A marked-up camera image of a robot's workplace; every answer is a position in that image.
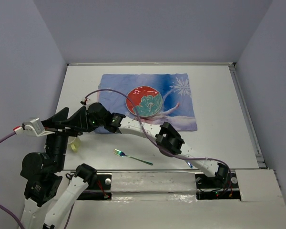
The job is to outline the white cup yellow handle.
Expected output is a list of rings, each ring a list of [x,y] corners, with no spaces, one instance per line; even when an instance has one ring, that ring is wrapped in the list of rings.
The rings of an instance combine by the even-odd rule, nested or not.
[[[67,143],[69,149],[73,152],[78,152],[79,150],[79,147],[81,145],[81,140],[80,138],[77,136],[77,137],[73,137],[73,136],[70,136],[68,138],[68,143]]]

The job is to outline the iridescent fork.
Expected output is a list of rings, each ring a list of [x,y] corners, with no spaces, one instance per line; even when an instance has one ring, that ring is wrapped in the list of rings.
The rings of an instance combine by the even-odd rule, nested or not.
[[[118,149],[114,149],[113,151],[116,155],[120,156],[120,157],[126,157],[126,158],[130,158],[132,160],[136,160],[136,161],[139,161],[141,163],[144,163],[144,164],[147,164],[147,165],[150,165],[150,166],[153,166],[153,163],[152,162],[148,162],[148,161],[145,161],[145,160],[141,160],[139,158],[136,158],[136,157],[133,157],[133,156],[130,156],[130,155],[127,155],[125,154],[123,151],[121,150],[118,150]]]

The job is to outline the red and blue plate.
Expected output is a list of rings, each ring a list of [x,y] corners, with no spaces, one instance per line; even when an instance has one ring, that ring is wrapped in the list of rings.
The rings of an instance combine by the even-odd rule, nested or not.
[[[140,117],[151,117],[159,113],[163,105],[163,97],[160,92],[150,86],[139,86],[132,89],[126,98],[125,104],[127,109],[133,115],[136,115],[135,108],[138,110]]]

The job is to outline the blue princess print cloth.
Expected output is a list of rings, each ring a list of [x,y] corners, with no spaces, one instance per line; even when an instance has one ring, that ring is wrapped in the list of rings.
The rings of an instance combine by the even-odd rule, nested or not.
[[[150,86],[160,92],[163,105],[159,113],[151,117],[140,117],[129,112],[125,99],[127,94],[139,86]],[[189,77],[180,74],[104,74],[97,93],[98,102],[112,113],[120,113],[143,123],[161,125],[169,122],[177,131],[196,131]]]

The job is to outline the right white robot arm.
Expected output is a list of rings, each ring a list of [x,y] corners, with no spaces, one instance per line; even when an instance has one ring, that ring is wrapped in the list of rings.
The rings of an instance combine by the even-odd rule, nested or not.
[[[141,123],[123,114],[111,113],[101,103],[82,106],[68,119],[61,121],[64,127],[77,132],[92,132],[103,127],[111,133],[130,134],[147,138],[166,156],[178,158],[200,169],[215,187],[228,181],[231,171],[228,165],[215,158],[195,156],[194,150],[168,122],[161,125]]]

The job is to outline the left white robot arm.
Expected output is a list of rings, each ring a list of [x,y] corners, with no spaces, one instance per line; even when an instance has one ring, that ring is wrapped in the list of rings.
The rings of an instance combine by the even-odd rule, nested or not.
[[[22,161],[20,175],[27,184],[21,223],[26,229],[58,228],[79,195],[96,183],[96,169],[87,164],[79,165],[67,189],[49,209],[62,181],[57,174],[64,168],[69,137],[89,130],[86,107],[81,107],[72,116],[68,113],[69,109],[65,107],[44,121],[31,119],[21,126],[28,136],[46,137],[45,151],[29,153]]]

